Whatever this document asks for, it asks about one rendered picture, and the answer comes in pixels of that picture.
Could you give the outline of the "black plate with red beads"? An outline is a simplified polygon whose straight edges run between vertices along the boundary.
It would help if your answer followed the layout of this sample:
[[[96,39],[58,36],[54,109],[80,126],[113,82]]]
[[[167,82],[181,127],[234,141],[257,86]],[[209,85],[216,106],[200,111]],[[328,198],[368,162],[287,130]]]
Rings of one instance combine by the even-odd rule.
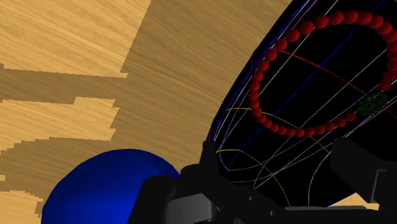
[[[282,206],[354,194],[336,137],[397,160],[397,0],[291,0],[209,131],[220,173]]]

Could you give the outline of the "blue round bowl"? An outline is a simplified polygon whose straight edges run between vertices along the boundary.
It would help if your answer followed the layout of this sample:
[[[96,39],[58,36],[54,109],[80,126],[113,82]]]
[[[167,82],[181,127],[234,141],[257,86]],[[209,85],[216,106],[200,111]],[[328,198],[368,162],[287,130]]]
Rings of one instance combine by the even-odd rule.
[[[76,166],[48,196],[41,224],[127,224],[144,180],[178,179],[162,157],[137,149],[111,150]]]

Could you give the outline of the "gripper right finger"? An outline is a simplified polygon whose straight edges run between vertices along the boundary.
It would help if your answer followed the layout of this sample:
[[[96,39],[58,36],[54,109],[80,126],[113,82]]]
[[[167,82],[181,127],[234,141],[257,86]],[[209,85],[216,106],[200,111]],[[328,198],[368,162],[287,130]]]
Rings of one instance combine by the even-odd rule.
[[[330,167],[364,201],[397,209],[397,161],[376,157],[348,138],[333,140]]]

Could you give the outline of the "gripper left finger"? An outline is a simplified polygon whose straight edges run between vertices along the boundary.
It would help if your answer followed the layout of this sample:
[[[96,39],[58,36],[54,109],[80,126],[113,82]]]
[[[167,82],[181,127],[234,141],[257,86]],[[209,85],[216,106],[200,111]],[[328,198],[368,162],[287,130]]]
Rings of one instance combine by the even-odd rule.
[[[279,206],[224,178],[214,143],[205,141],[200,162],[182,168],[178,179],[143,182],[127,224],[279,224]]]

